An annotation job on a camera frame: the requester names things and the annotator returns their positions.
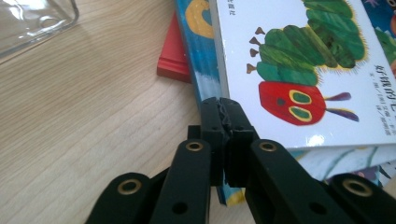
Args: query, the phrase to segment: caterpillar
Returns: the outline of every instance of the caterpillar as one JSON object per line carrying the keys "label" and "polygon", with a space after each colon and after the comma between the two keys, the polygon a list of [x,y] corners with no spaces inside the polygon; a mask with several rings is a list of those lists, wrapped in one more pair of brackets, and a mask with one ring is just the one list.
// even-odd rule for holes
{"label": "caterpillar", "polygon": [[320,93],[320,69],[353,69],[366,57],[365,42],[354,13],[344,0],[303,0],[307,9],[305,27],[288,25],[267,33],[259,27],[256,35],[265,35],[265,43],[253,37],[251,57],[260,55],[256,66],[247,64],[247,73],[257,71],[264,79],[259,85],[262,107],[274,116],[294,125],[319,122],[325,111],[359,121],[344,108],[326,108],[325,101],[344,101],[350,93],[330,98]]}

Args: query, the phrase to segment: wood grain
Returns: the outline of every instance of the wood grain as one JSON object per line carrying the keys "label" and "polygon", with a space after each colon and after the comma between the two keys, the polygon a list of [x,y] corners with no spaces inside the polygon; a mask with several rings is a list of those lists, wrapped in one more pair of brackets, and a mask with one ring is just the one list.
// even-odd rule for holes
{"label": "wood grain", "polygon": [[[159,173],[200,122],[192,85],[156,76],[173,1],[77,4],[75,27],[0,64],[0,223],[83,223],[114,177]],[[211,223],[253,222],[212,193]]]}

